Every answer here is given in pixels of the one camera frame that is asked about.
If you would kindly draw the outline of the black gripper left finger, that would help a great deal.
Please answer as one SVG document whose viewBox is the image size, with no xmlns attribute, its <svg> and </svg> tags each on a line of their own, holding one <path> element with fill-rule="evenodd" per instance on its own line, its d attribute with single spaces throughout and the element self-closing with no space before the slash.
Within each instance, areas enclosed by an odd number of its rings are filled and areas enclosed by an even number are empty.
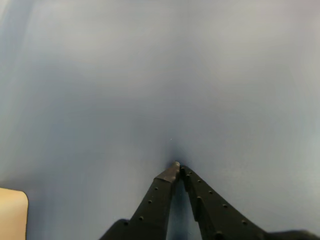
<svg viewBox="0 0 320 240">
<path fill-rule="evenodd" d="M 180 163 L 175 161 L 156 176 L 133 216 L 116 221 L 101 239 L 165 240 L 180 169 Z"/>
</svg>

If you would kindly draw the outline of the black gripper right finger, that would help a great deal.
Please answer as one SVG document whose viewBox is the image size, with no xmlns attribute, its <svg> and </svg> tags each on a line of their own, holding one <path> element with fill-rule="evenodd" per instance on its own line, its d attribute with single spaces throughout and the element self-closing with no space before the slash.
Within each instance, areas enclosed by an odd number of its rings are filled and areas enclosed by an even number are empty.
<svg viewBox="0 0 320 240">
<path fill-rule="evenodd" d="M 187 166 L 180 168 L 194 220 L 203 240 L 265 240 L 256 226 Z"/>
</svg>

